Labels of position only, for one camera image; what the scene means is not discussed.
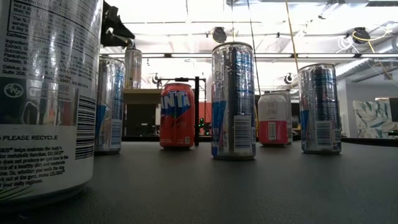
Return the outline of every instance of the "aluminum can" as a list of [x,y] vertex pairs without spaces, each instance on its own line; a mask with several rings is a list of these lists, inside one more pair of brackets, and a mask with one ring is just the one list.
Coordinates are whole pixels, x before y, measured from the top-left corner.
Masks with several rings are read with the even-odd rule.
[[0,213],[91,179],[102,5],[0,1]]
[[339,154],[341,123],[334,65],[316,64],[298,71],[302,149]]
[[286,100],[286,121],[287,121],[287,139],[288,144],[293,142],[293,134],[292,134],[292,99],[290,98],[290,90],[277,90],[273,91],[273,93],[281,94],[285,97]]
[[121,150],[124,72],[121,60],[99,57],[95,152],[115,154]]
[[256,155],[252,47],[220,44],[212,56],[212,141],[215,159],[253,159]]
[[124,53],[126,64],[126,88],[141,88],[142,52],[137,49],[127,49]]
[[195,137],[195,104],[191,86],[166,84],[160,98],[160,145],[189,148]]
[[286,99],[281,93],[267,93],[258,102],[259,142],[284,145],[289,143]]

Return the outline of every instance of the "fluorescent light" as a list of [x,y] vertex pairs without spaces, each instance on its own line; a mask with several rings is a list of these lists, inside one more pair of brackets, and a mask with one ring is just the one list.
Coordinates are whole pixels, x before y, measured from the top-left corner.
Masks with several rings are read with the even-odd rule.
[[183,57],[183,58],[211,58],[211,54],[172,54],[172,57]]
[[152,58],[152,57],[160,57],[163,58],[164,54],[142,54],[143,58]]
[[354,57],[355,54],[299,54],[300,58],[346,58]]
[[370,57],[370,58],[398,57],[398,54],[362,54],[361,57]]
[[256,58],[290,58],[292,54],[256,54]]
[[124,58],[124,54],[110,54],[108,57],[114,57],[114,58]]

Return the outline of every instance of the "orange can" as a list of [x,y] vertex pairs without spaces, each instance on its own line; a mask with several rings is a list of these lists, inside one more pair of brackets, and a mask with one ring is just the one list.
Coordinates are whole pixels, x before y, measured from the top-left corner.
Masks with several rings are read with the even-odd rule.
[[195,105],[191,86],[184,83],[167,84],[161,95],[160,146],[193,146]]

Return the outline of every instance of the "tall can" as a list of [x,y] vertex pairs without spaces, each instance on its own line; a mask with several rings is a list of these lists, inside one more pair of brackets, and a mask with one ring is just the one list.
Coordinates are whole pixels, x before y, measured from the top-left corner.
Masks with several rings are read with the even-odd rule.
[[263,145],[289,143],[286,99],[281,93],[261,95],[258,103],[259,142]]
[[137,49],[127,49],[124,53],[126,64],[126,88],[141,88],[142,52]]
[[121,150],[123,126],[124,63],[100,56],[95,125],[95,152],[115,154]]
[[316,64],[298,71],[301,139],[304,152],[339,154],[341,123],[334,65]]
[[189,148],[195,137],[195,105],[191,86],[166,84],[161,93],[160,145]]
[[273,93],[281,94],[285,97],[286,100],[286,121],[287,121],[287,139],[288,143],[291,144],[293,142],[293,126],[292,126],[292,99],[290,97],[290,90],[277,90],[273,91]]
[[211,153],[216,159],[256,155],[252,47],[241,42],[213,49]]
[[0,1],[0,213],[91,179],[102,5]]

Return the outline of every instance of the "desk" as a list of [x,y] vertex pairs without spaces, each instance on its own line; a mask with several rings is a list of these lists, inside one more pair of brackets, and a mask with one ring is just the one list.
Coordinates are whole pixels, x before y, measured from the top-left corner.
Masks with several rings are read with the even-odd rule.
[[398,223],[397,158],[396,147],[343,143],[341,155],[321,156],[294,142],[217,161],[208,142],[124,142],[120,155],[95,157],[82,194],[17,223]]

